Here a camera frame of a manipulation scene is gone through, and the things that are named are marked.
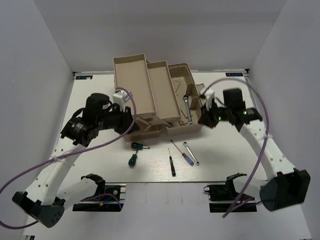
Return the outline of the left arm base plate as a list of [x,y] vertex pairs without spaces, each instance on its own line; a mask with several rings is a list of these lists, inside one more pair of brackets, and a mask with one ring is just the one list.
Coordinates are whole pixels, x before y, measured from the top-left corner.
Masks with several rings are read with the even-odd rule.
[[97,212],[97,213],[119,213],[124,206],[126,198],[125,183],[107,183],[104,191],[91,200],[75,204],[73,212]]

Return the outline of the beige toolbox with clear lid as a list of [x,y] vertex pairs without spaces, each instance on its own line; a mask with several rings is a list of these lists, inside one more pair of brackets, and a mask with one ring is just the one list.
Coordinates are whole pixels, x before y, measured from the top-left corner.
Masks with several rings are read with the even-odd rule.
[[[129,90],[137,111],[140,131],[128,134],[129,142],[158,138],[161,132],[181,135],[199,132],[203,83],[196,84],[187,63],[148,62],[144,54],[113,59],[116,87]],[[183,96],[188,95],[193,124],[188,116]]]

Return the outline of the large silver ratchet wrench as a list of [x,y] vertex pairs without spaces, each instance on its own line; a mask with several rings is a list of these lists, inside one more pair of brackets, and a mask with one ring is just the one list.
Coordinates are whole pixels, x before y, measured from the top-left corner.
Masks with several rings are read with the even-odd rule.
[[184,103],[185,103],[185,108],[186,108],[186,113],[187,113],[187,119],[188,119],[188,124],[192,125],[193,124],[193,120],[192,120],[192,114],[191,114],[191,110],[190,110],[190,105],[189,105],[189,96],[188,95],[184,95],[182,97]]

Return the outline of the small silver combination wrench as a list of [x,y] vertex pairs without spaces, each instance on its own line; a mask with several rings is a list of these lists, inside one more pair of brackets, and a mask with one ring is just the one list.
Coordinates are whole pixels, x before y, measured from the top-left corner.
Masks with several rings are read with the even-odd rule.
[[189,145],[187,142],[183,142],[183,145],[185,146],[185,148],[187,149],[187,151],[189,152],[189,154],[191,155],[191,157],[194,160],[194,163],[199,166],[200,162],[197,160],[197,158],[195,157],[195,155],[193,154],[192,150],[190,149]]

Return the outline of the stubby green screwdriver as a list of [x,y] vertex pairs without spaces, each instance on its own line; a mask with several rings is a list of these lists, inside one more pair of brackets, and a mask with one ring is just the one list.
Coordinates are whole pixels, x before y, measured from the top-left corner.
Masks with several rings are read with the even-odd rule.
[[139,150],[137,149],[136,152],[129,159],[128,166],[130,168],[133,168],[136,165],[136,162],[137,162],[137,159],[138,159],[138,152],[139,152]]
[[146,146],[146,145],[143,145],[142,143],[138,143],[138,142],[132,142],[130,147],[133,149],[133,150],[149,150],[150,147],[149,146]]

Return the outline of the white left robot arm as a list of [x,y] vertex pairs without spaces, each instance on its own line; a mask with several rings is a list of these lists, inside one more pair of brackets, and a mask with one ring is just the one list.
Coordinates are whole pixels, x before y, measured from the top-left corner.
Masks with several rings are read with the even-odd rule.
[[89,146],[99,132],[114,130],[122,138],[140,129],[135,122],[137,108],[126,106],[128,101],[134,103],[133,95],[123,88],[117,88],[112,97],[91,94],[85,107],[75,111],[63,127],[51,159],[43,163],[44,168],[26,190],[13,195],[12,201],[36,222],[51,228],[73,205],[106,196],[105,180],[93,173],[65,189],[60,186],[81,154],[99,148]]

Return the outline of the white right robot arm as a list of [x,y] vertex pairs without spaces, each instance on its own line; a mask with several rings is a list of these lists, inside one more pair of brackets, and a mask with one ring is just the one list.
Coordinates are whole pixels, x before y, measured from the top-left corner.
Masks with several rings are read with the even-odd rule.
[[223,106],[217,106],[213,90],[201,90],[200,125],[214,128],[220,122],[229,122],[249,143],[262,165],[266,180],[254,174],[236,173],[226,178],[224,192],[236,201],[243,195],[259,199],[270,212],[300,205],[305,201],[311,176],[297,169],[283,154],[272,137],[266,133],[267,123],[256,108],[247,108],[240,88],[223,91]]

